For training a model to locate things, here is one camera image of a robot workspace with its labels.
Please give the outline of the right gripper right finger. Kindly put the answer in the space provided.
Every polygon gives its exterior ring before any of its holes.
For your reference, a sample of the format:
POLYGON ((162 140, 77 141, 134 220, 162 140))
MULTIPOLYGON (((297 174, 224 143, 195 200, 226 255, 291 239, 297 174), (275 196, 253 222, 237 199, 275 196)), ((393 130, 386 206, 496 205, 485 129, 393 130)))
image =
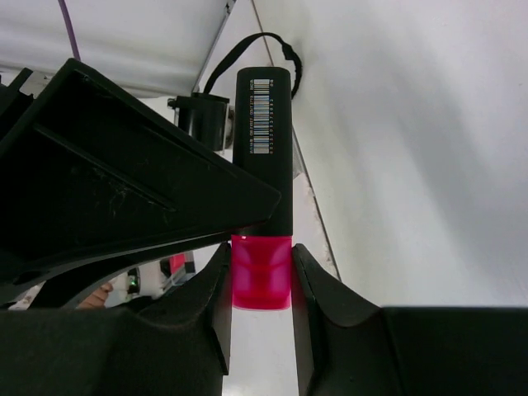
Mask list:
POLYGON ((302 395, 524 395, 527 311, 384 307, 298 244, 291 299, 302 395))

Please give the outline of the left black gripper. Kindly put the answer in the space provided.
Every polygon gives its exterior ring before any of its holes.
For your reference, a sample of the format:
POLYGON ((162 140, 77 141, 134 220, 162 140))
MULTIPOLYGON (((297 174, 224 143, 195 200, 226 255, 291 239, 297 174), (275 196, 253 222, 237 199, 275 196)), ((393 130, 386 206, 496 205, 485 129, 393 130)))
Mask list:
POLYGON ((45 88, 45 75, 23 68, 8 85, 1 85, 1 123, 13 124, 45 88))

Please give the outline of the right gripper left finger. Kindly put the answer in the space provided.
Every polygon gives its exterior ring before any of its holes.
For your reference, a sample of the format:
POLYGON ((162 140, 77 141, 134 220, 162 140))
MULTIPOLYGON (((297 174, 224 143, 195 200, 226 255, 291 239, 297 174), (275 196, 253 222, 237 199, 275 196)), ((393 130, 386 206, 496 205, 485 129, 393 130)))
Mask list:
POLYGON ((229 372, 231 247, 139 311, 1 314, 4 395, 219 395, 229 372))

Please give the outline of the black pink highlighter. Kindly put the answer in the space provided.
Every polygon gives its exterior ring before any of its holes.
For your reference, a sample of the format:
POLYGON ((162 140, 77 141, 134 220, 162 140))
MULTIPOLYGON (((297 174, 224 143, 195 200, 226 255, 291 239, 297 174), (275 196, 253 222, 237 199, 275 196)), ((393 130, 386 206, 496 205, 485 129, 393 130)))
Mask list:
POLYGON ((237 74, 233 164, 255 177, 243 208, 265 217, 231 238, 233 305, 282 310, 290 306, 293 239, 291 78, 284 68, 249 67, 237 74))

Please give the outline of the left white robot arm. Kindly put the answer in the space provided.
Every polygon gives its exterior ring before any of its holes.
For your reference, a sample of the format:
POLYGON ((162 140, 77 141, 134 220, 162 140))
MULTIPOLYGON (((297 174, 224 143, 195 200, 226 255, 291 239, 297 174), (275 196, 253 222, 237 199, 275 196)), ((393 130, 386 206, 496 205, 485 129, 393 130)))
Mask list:
POLYGON ((129 266, 230 241, 235 302, 289 303, 293 235, 291 101, 303 66, 238 73, 233 158, 219 156, 229 100, 216 80, 171 99, 170 122, 95 69, 23 69, 1 88, 1 306, 45 284, 40 307, 76 304, 129 266))

